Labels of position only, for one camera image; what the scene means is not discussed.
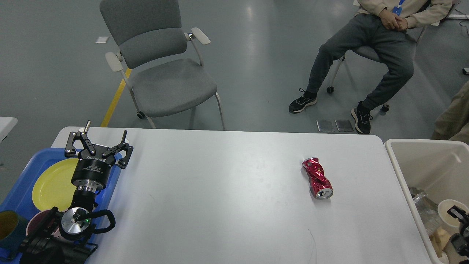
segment yellow floor line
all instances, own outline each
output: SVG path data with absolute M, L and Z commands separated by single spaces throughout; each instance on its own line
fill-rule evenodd
M 125 75 L 127 78 L 130 76 L 131 69 L 128 69 L 125 71 Z M 119 99 L 121 98 L 122 91 L 124 91 L 125 88 L 125 81 L 122 79 L 121 84 L 119 85 L 119 88 L 117 88 L 116 94 L 114 95 L 114 98 L 111 102 L 111 105 L 107 109 L 106 115 L 104 116 L 103 122 L 101 123 L 101 127 L 107 127 L 109 124 L 109 121 L 111 120 L 111 117 L 113 116 L 114 110 L 116 109 L 117 103 L 119 102 Z

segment person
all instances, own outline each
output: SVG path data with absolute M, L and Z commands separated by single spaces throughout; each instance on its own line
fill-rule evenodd
M 359 134 L 371 130 L 370 111 L 393 97 L 414 73 L 413 46 L 406 40 L 406 30 L 432 24 L 444 18 L 451 0 L 431 0 L 430 7 L 419 12 L 427 0 L 358 0 L 355 16 L 319 48 L 303 96 L 294 100 L 288 110 L 300 113 L 317 102 L 317 93 L 334 60 L 346 51 L 371 46 L 388 67 L 378 86 L 351 110 Z
M 469 145 L 469 81 L 437 118 L 431 139 L 461 141 Z

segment gray floor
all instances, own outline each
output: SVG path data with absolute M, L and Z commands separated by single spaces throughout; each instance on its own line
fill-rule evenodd
M 180 0 L 182 27 L 199 27 L 212 40 L 200 46 L 206 70 L 216 80 L 227 129 L 317 133 L 317 119 L 348 119 L 386 72 L 383 64 L 347 53 L 333 95 L 320 90 L 318 103 L 289 114 L 289 103 L 305 88 L 319 46 L 353 16 L 351 0 Z M 0 144 L 0 201 L 30 157 L 53 142 L 65 126 L 99 126 L 121 81 L 104 58 L 116 52 L 98 9 L 99 1 L 3 1 L 0 50 L 0 116 L 18 125 Z M 469 12 L 468 1 L 458 7 Z M 391 100 L 391 111 L 372 112 L 372 134 L 390 138 L 429 138 L 436 117 L 469 80 L 469 37 L 459 21 L 430 27 L 416 54 L 415 74 Z M 419 30 L 410 34 L 416 35 Z M 192 47 L 181 57 L 197 59 Z M 323 87 L 327 87 L 328 78 Z M 215 98 L 191 111 L 155 120 L 168 129 L 221 130 Z M 149 128 L 135 116 L 124 91 L 109 126 Z

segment white table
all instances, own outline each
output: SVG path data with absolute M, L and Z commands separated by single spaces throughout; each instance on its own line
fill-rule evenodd
M 14 117 L 0 116 L 0 142 L 10 133 L 16 123 L 18 123 L 18 119 Z
M 123 130 L 88 136 L 114 146 Z M 89 264 L 430 263 L 376 136 L 128 131 L 134 153 L 109 205 L 117 226 L 98 236 Z M 301 162 L 311 156 L 330 200 L 310 194 Z

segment beige jacket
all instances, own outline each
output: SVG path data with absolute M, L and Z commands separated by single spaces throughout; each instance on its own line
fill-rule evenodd
M 378 16 L 383 9 L 393 10 L 399 4 L 399 0 L 358 0 L 360 9 L 358 13 L 373 14 Z M 417 13 L 427 0 L 405 0 L 402 4 L 400 17 L 407 19 L 408 27 L 423 27 L 440 21 L 451 8 L 451 0 L 431 0 L 430 7 L 423 12 Z

